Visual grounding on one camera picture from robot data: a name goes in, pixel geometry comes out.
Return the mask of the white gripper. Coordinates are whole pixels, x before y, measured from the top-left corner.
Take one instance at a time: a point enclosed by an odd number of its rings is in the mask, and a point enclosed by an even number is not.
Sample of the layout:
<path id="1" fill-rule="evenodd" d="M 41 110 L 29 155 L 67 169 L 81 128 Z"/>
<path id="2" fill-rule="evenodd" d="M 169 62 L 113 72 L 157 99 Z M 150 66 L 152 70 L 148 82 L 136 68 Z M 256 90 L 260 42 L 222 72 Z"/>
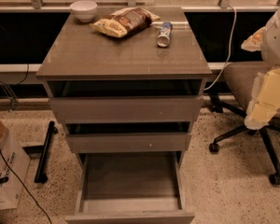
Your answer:
<path id="1" fill-rule="evenodd" d="M 264 31 L 264 27 L 259 28 L 242 43 L 241 49 L 250 52 L 261 51 Z M 245 126 L 250 130 L 259 130 L 269 123 L 279 109 L 280 67 L 276 67 L 266 74 L 258 73 L 254 79 Z"/>

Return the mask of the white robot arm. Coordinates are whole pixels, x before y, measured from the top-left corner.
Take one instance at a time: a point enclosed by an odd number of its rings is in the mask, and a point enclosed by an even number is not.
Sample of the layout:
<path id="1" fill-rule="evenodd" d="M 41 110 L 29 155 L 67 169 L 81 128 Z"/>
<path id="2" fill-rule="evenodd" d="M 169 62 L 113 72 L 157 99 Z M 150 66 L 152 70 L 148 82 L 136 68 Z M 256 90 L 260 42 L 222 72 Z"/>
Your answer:
<path id="1" fill-rule="evenodd" d="M 243 42 L 241 48 L 247 51 L 260 50 L 263 61 L 272 66 L 269 72 L 258 73 L 254 79 L 247 108 L 245 126 L 259 130 L 280 109 L 280 7 L 264 27 Z"/>

